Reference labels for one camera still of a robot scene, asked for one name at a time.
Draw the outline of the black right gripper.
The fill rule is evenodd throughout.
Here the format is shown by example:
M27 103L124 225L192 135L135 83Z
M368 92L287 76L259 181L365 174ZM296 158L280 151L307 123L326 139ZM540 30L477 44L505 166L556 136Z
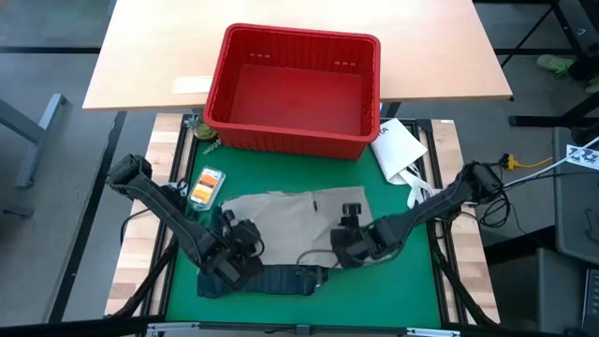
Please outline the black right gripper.
M341 229L330 232L330 244L342 269L357 269L378 265L395 258L401 251L401 244L385 246L378 242L368 229L348 228L359 225L360 203L345 203L342 206Z

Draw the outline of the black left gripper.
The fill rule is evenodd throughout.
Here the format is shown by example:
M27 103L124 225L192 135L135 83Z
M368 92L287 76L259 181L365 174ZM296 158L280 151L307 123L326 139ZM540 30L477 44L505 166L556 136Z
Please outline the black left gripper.
M237 223L233 211L221 211L220 224L227 229L225 242L202 265L202 276L213 276L234 290L241 290L251 278L263 272L260 255L265 245L256 225L242 219Z

